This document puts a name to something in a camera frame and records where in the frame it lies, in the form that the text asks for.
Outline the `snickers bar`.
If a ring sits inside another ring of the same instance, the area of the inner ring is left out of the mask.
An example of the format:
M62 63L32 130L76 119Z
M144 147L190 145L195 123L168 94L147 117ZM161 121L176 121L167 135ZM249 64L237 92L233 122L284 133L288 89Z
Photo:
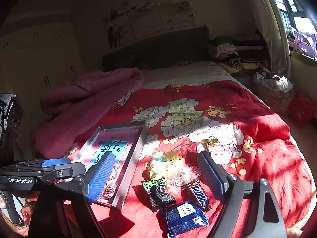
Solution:
M204 212L211 210L209 197L200 185L199 179L195 179L192 182L184 184L182 186L182 190L185 190L190 198L197 203Z

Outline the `blue biscuit packet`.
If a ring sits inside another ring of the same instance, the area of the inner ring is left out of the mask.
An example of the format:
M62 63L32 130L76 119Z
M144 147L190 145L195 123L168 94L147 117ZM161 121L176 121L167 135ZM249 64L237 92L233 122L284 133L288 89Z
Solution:
M176 237L196 228L209 226L208 218L192 200L165 211L167 237Z

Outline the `pink blue book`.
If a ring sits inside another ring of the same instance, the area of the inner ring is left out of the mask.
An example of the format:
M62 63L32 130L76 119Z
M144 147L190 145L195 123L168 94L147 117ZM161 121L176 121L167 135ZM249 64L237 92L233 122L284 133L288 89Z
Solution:
M99 166L88 192L89 199L121 209L144 145L141 127L99 127L74 158L86 171Z

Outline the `wall painting scroll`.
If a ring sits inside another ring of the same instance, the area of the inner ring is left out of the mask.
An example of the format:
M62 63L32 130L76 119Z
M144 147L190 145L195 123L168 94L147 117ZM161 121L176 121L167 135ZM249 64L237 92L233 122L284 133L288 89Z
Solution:
M111 49L196 24L188 0L123 0L111 7L103 22Z

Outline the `dark wooden headboard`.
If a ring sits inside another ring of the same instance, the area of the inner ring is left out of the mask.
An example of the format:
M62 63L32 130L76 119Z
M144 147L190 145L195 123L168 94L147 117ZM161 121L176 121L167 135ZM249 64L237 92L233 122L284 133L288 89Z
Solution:
M209 59L209 30L169 32L141 40L102 57L103 71L120 68L159 69L184 66Z

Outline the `grey metal tray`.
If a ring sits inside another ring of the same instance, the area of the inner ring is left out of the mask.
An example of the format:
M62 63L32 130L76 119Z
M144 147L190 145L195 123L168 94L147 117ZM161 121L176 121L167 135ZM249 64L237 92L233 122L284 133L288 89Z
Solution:
M81 162L87 169L105 153L115 156L115 163L107 183L96 203L122 209L147 138L144 120L98 127L79 151L69 154L73 162Z

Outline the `pile of clothes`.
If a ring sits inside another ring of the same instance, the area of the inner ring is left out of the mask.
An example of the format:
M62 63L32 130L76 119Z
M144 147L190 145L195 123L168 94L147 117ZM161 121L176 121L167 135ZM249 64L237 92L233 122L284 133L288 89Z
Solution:
M254 74L271 66L267 45L261 37L218 36L208 41L208 52L232 75Z

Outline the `green pea snack packet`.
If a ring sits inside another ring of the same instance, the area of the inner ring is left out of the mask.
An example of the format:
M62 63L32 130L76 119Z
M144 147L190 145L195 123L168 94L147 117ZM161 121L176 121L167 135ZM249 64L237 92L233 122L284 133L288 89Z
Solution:
M176 203L175 198L165 191L165 177L141 182L150 200L152 212Z

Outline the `cream wardrobe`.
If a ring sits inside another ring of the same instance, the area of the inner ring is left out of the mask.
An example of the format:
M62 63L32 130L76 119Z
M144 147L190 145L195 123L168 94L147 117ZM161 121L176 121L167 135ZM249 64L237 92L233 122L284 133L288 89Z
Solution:
M26 118L44 119L42 93L84 72L71 14L18 15L1 26L1 85L19 96Z

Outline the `maroon folded quilt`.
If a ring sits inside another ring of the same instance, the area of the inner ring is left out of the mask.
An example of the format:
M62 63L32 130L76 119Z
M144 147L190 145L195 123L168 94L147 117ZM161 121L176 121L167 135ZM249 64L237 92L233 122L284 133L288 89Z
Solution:
M63 157L75 138L96 124L115 103L123 105L144 83L141 70L93 71L46 91L40 98L51 116L33 131L34 148L45 158Z

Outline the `window with grille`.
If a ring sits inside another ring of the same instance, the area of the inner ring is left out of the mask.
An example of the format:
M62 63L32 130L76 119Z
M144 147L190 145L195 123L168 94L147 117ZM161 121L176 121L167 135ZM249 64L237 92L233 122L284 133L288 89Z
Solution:
M295 31L316 34L315 27L299 2L296 0L274 1L280 10L286 35Z

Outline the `clear small snack bag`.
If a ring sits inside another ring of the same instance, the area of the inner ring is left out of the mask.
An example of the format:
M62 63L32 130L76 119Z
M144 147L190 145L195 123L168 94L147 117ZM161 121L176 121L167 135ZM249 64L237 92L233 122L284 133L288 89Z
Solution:
M183 167L165 178L165 191L167 193L180 193L182 186L198 178L201 172L195 167Z

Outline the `yellow white candy packet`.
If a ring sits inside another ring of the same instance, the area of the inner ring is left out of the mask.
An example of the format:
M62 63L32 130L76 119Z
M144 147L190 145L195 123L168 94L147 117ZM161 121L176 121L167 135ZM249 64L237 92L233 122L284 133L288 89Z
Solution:
M150 180L158 180L162 177L167 178L176 174L183 166L184 158L182 155L178 155L178 151L157 151L150 162L147 163L143 175L145 179Z

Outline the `purple hanging garment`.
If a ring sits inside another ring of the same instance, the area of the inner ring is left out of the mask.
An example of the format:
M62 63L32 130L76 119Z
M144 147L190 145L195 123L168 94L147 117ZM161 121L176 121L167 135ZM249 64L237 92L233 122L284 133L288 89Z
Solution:
M297 32L287 34L290 51L316 59L316 34Z

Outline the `brown gold candy wrapper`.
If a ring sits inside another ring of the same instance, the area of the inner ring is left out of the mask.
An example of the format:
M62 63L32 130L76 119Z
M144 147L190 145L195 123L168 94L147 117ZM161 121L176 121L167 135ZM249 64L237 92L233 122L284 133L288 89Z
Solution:
M218 144L218 140L217 139L203 139L201 140L201 144L204 147L204 150L210 154L212 152L213 147Z

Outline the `beige curtain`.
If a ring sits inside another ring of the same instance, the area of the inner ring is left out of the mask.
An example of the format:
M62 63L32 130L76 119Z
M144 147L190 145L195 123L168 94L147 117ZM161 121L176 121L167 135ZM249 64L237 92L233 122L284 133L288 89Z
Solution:
M249 0L256 25L263 36L271 58L271 70L290 78L291 58L280 10L275 0Z

